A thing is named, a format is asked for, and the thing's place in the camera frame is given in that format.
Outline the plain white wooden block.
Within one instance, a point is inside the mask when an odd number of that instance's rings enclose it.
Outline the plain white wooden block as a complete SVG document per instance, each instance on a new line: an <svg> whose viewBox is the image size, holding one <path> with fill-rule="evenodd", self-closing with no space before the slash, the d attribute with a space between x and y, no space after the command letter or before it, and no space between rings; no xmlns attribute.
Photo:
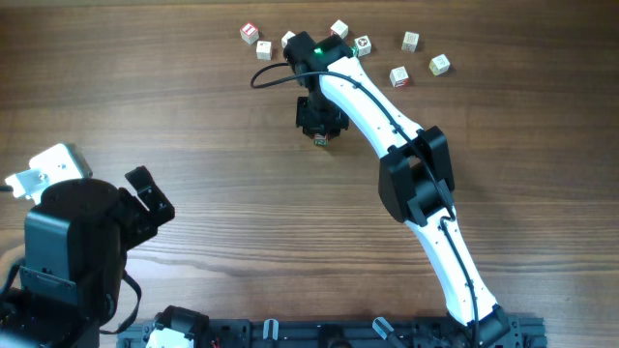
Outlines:
<svg viewBox="0 0 619 348"><path fill-rule="evenodd" d="M258 60L270 61L272 59L272 43L258 41L256 43L256 58Z"/></svg>

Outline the white block red side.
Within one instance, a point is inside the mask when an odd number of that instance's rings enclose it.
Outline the white block red side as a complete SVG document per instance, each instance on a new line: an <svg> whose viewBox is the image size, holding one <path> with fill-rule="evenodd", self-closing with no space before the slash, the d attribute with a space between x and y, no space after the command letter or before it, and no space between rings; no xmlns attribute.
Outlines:
<svg viewBox="0 0 619 348"><path fill-rule="evenodd" d="M283 48L286 48L286 46L288 45L288 42L291 38L293 38L295 36L295 33L293 33L292 31L288 31L284 34L284 36L281 38L281 46Z"/></svg>

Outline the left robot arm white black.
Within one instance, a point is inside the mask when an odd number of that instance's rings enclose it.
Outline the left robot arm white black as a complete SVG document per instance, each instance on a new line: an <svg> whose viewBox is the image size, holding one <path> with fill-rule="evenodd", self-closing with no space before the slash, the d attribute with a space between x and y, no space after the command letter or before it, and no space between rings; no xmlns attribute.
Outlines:
<svg viewBox="0 0 619 348"><path fill-rule="evenodd" d="M132 190L92 178L46 188L24 221L25 255L1 289L4 347L97 347L120 287L141 289L126 271L130 249L155 237L175 208L143 166Z"/></svg>

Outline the red M letter block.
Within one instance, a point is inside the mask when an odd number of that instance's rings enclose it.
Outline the red M letter block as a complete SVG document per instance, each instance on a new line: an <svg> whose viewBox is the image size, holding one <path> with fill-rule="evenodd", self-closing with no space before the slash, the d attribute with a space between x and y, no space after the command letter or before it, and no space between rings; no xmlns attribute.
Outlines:
<svg viewBox="0 0 619 348"><path fill-rule="evenodd" d="M331 35L337 35L342 39L345 39L347 34L349 32L349 26L343 22L342 20L338 19L331 27L330 27L330 34Z"/></svg>

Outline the yellow edged white block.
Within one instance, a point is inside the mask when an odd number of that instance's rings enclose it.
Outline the yellow edged white block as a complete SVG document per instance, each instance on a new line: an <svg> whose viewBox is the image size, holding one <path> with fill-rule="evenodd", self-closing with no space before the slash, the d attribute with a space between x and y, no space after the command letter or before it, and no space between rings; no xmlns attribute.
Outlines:
<svg viewBox="0 0 619 348"><path fill-rule="evenodd" d="M445 54L438 55L430 60L428 65L434 76L443 74L449 70L451 63Z"/></svg>

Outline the red U letter block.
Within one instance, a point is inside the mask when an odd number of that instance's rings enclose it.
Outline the red U letter block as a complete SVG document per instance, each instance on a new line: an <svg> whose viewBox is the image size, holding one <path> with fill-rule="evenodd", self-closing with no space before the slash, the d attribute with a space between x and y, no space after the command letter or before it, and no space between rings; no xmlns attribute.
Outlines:
<svg viewBox="0 0 619 348"><path fill-rule="evenodd" d="M314 141L315 142L328 142L329 141L329 136L328 135L322 135L320 133L316 133L314 135Z"/></svg>

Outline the white block dark picture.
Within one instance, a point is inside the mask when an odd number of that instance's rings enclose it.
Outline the white block dark picture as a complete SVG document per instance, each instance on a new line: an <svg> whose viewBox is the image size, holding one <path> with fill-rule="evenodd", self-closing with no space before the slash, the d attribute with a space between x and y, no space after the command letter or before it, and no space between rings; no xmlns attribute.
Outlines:
<svg viewBox="0 0 619 348"><path fill-rule="evenodd" d="M354 46L359 49L358 57L371 53L371 41L368 36L362 36L354 40Z"/></svg>

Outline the white block tan picture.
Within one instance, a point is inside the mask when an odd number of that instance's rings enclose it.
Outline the white block tan picture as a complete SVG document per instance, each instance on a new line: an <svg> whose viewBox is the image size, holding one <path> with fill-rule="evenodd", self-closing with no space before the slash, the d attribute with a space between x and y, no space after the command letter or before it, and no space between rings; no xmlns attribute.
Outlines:
<svg viewBox="0 0 619 348"><path fill-rule="evenodd" d="M407 31L403 36L401 49L404 51L415 52L419 39L420 35L418 33Z"/></svg>

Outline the white block green side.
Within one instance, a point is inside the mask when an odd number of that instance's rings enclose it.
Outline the white block green side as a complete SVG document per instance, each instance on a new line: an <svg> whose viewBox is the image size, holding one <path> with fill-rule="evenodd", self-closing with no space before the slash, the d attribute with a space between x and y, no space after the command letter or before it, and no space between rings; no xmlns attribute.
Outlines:
<svg viewBox="0 0 619 348"><path fill-rule="evenodd" d="M328 142L328 140L314 140L313 143L314 143L315 146L325 147L325 146L328 146L329 142Z"/></svg>

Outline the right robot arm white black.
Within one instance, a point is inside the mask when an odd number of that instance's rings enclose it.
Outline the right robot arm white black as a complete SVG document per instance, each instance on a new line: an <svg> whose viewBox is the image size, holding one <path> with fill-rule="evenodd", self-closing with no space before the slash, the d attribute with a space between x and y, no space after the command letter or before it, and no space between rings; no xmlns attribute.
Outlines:
<svg viewBox="0 0 619 348"><path fill-rule="evenodd" d="M404 116L371 82L344 40L317 43L301 32L283 57L309 93L297 103L296 124L316 142L355 125L379 158L383 206L420 241L442 287L449 315L472 347L487 347L509 330L459 231L454 173L445 134Z"/></svg>

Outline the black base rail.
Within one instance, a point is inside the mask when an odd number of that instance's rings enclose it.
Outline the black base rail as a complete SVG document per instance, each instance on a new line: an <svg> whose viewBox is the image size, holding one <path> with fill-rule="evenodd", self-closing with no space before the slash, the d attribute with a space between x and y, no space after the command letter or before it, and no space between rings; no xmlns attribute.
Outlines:
<svg viewBox="0 0 619 348"><path fill-rule="evenodd" d="M548 339L542 318L508 316L509 330L494 343L483 347L546 348ZM447 334L455 333L455 324L447 318L428 317L413 321L391 321L393 335L403 347L470 347L455 345ZM211 319L208 343L196 347L397 347L391 338L383 338L370 321L285 322L275 323L264 333L264 322L240 319ZM116 347L147 347L154 336L154 321L135 324L120 333Z"/></svg>

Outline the white block red bottom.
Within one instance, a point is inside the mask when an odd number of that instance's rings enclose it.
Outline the white block red bottom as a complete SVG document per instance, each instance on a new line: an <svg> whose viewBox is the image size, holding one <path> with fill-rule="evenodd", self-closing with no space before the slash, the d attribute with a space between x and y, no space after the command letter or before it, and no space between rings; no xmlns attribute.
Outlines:
<svg viewBox="0 0 619 348"><path fill-rule="evenodd" d="M410 77L404 66L394 68L390 71L390 81L394 88L403 87L408 84Z"/></svg>

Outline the red I letter block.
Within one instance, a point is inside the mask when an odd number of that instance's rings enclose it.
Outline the red I letter block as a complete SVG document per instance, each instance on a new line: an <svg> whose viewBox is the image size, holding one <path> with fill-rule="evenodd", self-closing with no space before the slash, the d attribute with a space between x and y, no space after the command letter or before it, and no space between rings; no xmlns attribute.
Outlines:
<svg viewBox="0 0 619 348"><path fill-rule="evenodd" d="M259 39L259 30L251 22L245 23L240 28L240 34L241 34L241 38L247 44L254 44Z"/></svg>

